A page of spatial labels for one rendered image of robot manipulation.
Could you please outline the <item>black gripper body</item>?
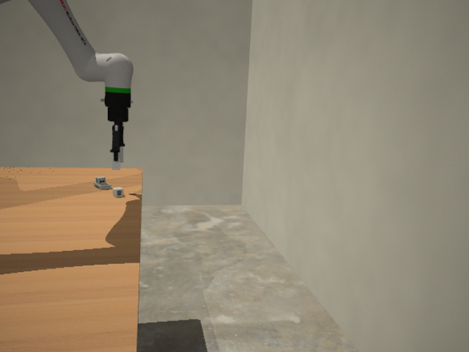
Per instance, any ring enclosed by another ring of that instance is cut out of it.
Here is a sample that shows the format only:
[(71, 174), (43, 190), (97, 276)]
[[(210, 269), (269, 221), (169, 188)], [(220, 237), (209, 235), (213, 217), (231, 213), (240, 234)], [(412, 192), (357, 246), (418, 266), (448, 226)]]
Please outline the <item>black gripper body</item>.
[(128, 121), (128, 109), (115, 109), (108, 107), (108, 121), (113, 121), (114, 125), (120, 125), (120, 132), (122, 123)]

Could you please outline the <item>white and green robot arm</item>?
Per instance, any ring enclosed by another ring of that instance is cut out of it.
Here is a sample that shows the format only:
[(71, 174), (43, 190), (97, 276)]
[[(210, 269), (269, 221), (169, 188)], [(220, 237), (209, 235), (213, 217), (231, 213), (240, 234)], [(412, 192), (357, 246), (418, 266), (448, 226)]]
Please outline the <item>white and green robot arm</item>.
[(130, 108), (133, 64), (123, 54), (97, 54), (78, 25), (66, 0), (28, 0), (53, 32), (75, 73), (84, 81), (105, 82), (109, 108)]

